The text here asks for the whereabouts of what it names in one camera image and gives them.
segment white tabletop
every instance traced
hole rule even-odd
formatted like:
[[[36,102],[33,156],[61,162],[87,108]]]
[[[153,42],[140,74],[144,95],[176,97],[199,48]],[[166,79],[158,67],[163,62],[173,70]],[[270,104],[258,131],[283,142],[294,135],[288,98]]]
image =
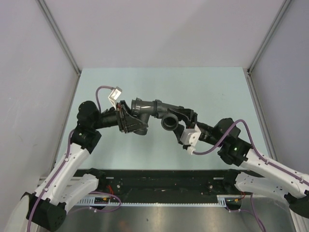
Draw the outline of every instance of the white tabletop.
[[[76,126],[78,106],[90,100],[96,102],[95,92],[101,85],[119,86],[119,100],[136,97],[145,101],[182,105],[198,113],[198,121],[214,126],[220,119],[244,119],[252,132],[257,148],[267,155],[267,149],[249,93],[242,68],[100,68],[83,69],[74,97],[57,160],[66,150],[69,132]],[[101,89],[102,110],[110,108],[110,90]],[[245,128],[240,138],[248,141]],[[177,144],[173,132],[161,127],[161,120],[151,117],[145,136],[121,133],[118,127],[99,130],[101,140],[80,168],[97,169],[229,169],[217,155],[217,150],[204,156],[188,155]],[[211,148],[203,142],[197,151]]]

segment shiny metal surface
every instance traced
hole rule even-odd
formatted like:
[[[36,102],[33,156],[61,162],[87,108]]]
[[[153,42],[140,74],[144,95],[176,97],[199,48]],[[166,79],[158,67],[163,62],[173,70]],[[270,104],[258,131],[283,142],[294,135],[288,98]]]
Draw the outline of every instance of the shiny metal surface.
[[[267,232],[295,232],[289,210],[268,198],[254,200]],[[251,210],[246,198],[242,209]],[[69,214],[58,232],[260,232],[248,213],[219,207],[122,207],[112,213]]]

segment red wire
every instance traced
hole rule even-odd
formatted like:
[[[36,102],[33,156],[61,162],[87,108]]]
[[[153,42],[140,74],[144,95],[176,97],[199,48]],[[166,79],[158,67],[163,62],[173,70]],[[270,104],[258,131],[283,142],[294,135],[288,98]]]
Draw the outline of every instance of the red wire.
[[[243,195],[243,197],[241,199],[244,199],[245,196],[246,196],[246,193],[245,192],[241,192],[241,195]]]

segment robotic arm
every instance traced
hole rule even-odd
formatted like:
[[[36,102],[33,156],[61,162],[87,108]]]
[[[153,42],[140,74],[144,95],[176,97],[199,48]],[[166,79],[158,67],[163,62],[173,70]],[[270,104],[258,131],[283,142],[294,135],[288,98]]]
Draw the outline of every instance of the robotic arm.
[[[309,175],[292,170],[271,158],[260,154],[255,148],[249,129],[243,120],[234,122],[231,118],[220,120],[214,127],[197,121],[197,113],[182,106],[162,103],[160,100],[142,101],[136,98],[128,107],[125,101],[117,103],[121,89],[113,88],[109,100],[113,107],[101,113],[94,102],[85,101],[79,106],[77,126],[69,136],[68,149],[48,178],[32,194],[25,193],[22,201],[28,202],[27,216],[16,228],[13,215],[6,231],[25,231],[25,222],[32,221],[50,231],[56,231],[67,213],[81,198],[104,186],[95,170],[66,189],[83,161],[92,153],[101,138],[98,129],[118,126],[124,133],[146,135],[150,116],[161,119],[165,130],[173,131],[177,142],[192,155],[204,155],[219,147],[218,155],[227,164],[234,164],[254,171],[264,178],[231,171],[224,178],[225,188],[230,192],[243,191],[261,194],[289,204],[291,210],[309,218]],[[239,138],[236,124],[243,122],[249,134],[250,143]],[[207,152],[196,152],[198,141],[214,145]]]

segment white connector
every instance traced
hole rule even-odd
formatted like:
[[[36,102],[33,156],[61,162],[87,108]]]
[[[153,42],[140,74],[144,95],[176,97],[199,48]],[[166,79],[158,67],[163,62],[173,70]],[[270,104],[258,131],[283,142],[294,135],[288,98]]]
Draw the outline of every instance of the white connector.
[[[112,90],[110,95],[108,96],[108,100],[111,102],[113,107],[116,109],[116,103],[117,103],[117,98],[120,96],[122,93],[122,89],[119,87],[116,87]]]

